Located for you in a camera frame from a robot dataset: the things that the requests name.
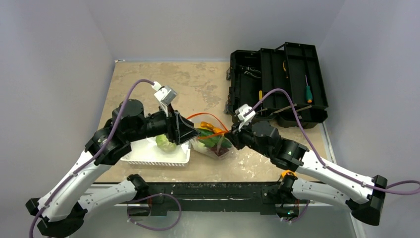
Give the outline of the green cucumber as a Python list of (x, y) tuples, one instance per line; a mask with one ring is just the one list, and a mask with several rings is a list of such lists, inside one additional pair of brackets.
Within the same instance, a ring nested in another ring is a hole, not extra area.
[(213, 136), (213, 132), (202, 128), (198, 128), (197, 130), (200, 132), (200, 138), (198, 138), (198, 141), (203, 143), (208, 148), (217, 146), (219, 142), (221, 142), (221, 147), (232, 147), (231, 142), (228, 139), (226, 139), (223, 135)]

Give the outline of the clear zip top bag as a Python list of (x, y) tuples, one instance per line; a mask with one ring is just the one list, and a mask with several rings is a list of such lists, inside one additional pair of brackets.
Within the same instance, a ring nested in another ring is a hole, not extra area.
[(190, 140), (192, 148), (213, 159), (223, 160), (234, 151), (234, 147), (224, 134), (228, 128), (215, 115), (207, 112), (193, 114), (187, 119), (193, 123), (199, 135)]

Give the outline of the purple grape bunch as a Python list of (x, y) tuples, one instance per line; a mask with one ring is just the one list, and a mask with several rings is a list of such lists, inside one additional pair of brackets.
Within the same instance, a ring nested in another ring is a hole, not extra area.
[(221, 157), (224, 154), (226, 154), (227, 152), (229, 152), (229, 149), (226, 147), (211, 147), (210, 150), (217, 156), (217, 157)]

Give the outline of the white plastic basket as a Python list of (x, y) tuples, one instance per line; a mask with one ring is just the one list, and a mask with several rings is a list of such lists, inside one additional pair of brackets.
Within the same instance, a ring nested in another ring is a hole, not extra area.
[(131, 165), (184, 167), (188, 164), (191, 154), (189, 142), (175, 146), (171, 152), (164, 152), (158, 148), (155, 137), (131, 142), (131, 149), (132, 151), (120, 161)]

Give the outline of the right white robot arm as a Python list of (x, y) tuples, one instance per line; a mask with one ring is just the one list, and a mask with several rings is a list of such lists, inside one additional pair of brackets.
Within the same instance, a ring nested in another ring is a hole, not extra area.
[(314, 150), (281, 137), (278, 129), (266, 121), (243, 128), (234, 124), (224, 136), (238, 150), (248, 147), (269, 158), (272, 164), (282, 170), (317, 180), (310, 182), (294, 174), (285, 175), (277, 189), (281, 200), (314, 200), (335, 205), (365, 224), (379, 225), (386, 178), (380, 175), (372, 178), (363, 176), (318, 158)]

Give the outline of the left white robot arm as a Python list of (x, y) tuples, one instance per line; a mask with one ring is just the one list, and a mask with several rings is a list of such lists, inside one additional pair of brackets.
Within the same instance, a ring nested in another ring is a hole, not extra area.
[(199, 132), (173, 108), (145, 114), (139, 100), (124, 100), (87, 142), (67, 175), (43, 197), (26, 202), (28, 212), (34, 216), (30, 231), (38, 229), (44, 236), (64, 238), (75, 233), (89, 215), (104, 206), (148, 199), (149, 186), (138, 174), (129, 175), (103, 193), (85, 196), (85, 191), (131, 152), (132, 142), (159, 135), (180, 145), (197, 137)]

